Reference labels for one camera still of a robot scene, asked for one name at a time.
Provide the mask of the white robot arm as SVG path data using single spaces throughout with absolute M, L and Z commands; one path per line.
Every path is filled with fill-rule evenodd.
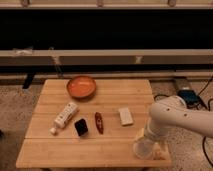
M 149 115 L 133 144 L 133 152 L 140 159 L 153 159 L 155 150 L 164 152 L 165 138 L 171 126 L 213 138 L 213 112 L 188 109 L 179 96 L 152 103 Z

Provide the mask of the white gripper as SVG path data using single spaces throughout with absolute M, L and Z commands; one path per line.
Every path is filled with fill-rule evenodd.
M 167 135 L 167 129 L 159 124 L 148 122 L 144 128 L 139 130 L 135 136 L 135 140 L 140 140 L 145 135 L 146 138 L 155 141 L 153 147 L 153 158 L 154 159 L 166 159 L 168 154 L 167 145 L 163 141 Z

